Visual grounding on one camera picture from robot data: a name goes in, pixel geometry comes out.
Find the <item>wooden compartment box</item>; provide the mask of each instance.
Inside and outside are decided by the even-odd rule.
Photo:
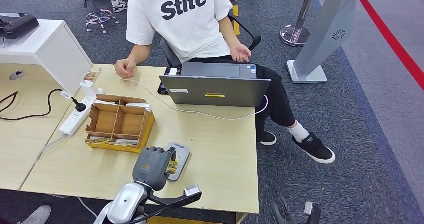
[[[85,142],[92,148],[103,148],[140,153],[147,144],[155,115],[143,107],[126,106],[127,103],[146,103],[144,99],[97,95],[98,100],[117,105],[94,103],[91,106],[91,123],[87,126]],[[135,140],[135,143],[117,143],[117,140]]]

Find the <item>red floor stripe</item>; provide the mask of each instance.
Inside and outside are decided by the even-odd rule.
[[[402,61],[403,65],[424,90],[424,72],[408,54],[401,43],[396,39],[395,35],[390,31],[370,2],[368,0],[360,0],[360,2],[365,7],[365,10],[368,12],[369,16],[374,21],[381,34],[384,36],[385,40]]]

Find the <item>power strip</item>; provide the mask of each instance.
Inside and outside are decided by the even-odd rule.
[[[100,93],[103,93],[103,89],[98,88],[98,90],[100,91]],[[74,109],[72,113],[68,116],[66,121],[60,126],[59,130],[67,136],[73,136],[83,124],[85,119],[89,116],[91,106],[96,101],[96,99],[97,98],[95,97],[95,95],[84,96],[80,103],[84,103],[87,108],[81,112]]]

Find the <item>robotic hand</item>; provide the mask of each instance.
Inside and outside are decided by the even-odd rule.
[[[182,207],[200,200],[202,192],[198,185],[187,187],[184,189],[183,195],[177,198],[163,199],[154,196],[154,191],[160,191],[165,187],[170,174],[167,169],[174,164],[175,159],[174,147],[167,151],[160,147],[146,147],[140,153],[132,171],[134,181],[126,184],[119,191],[115,200],[104,207],[94,224],[103,223],[106,216],[113,224],[142,224],[169,207]],[[141,217],[132,220],[137,208],[143,206],[147,200],[151,200],[163,208],[150,215],[143,213]]]

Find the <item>laptop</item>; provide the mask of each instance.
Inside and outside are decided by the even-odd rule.
[[[253,64],[187,62],[180,76],[159,78],[176,104],[191,105],[258,107],[271,83],[256,78]]]

